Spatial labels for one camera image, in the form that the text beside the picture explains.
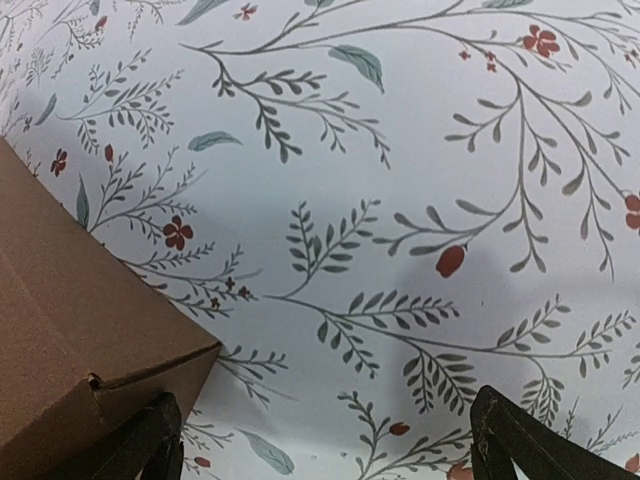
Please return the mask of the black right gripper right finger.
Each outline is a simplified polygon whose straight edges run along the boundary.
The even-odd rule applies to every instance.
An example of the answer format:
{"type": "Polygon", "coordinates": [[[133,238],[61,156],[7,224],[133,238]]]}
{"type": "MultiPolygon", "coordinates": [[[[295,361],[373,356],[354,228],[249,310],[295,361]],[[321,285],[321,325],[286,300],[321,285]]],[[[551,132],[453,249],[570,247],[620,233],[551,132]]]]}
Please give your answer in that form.
{"type": "Polygon", "coordinates": [[[626,480],[635,475],[554,433],[489,385],[470,407],[473,476],[509,480],[626,480]]]}

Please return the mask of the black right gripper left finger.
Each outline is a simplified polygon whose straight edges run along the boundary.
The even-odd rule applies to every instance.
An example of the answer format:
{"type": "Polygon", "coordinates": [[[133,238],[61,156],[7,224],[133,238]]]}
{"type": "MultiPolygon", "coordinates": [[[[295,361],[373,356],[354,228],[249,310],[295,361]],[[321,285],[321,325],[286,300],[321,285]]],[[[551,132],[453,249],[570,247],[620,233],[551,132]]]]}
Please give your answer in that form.
{"type": "Polygon", "coordinates": [[[184,445],[175,396],[163,392],[94,448],[84,479],[178,479],[184,445]]]}

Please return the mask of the brown cardboard box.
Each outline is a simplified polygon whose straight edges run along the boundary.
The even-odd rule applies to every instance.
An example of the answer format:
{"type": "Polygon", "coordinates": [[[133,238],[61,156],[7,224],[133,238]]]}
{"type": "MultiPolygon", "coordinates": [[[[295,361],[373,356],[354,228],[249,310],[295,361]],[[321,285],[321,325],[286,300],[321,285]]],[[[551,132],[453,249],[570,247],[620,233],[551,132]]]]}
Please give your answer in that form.
{"type": "Polygon", "coordinates": [[[219,341],[1,147],[1,475],[34,479],[157,395],[189,416],[219,341]]]}

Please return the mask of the floral patterned table mat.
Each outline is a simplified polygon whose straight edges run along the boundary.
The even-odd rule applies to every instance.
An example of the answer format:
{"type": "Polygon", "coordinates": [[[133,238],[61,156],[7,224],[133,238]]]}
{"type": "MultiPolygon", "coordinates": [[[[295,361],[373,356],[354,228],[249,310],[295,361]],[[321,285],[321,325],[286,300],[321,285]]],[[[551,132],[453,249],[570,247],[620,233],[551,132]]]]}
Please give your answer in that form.
{"type": "Polygon", "coordinates": [[[639,473],[635,1],[5,1],[1,134],[217,336],[186,479],[639,473]]]}

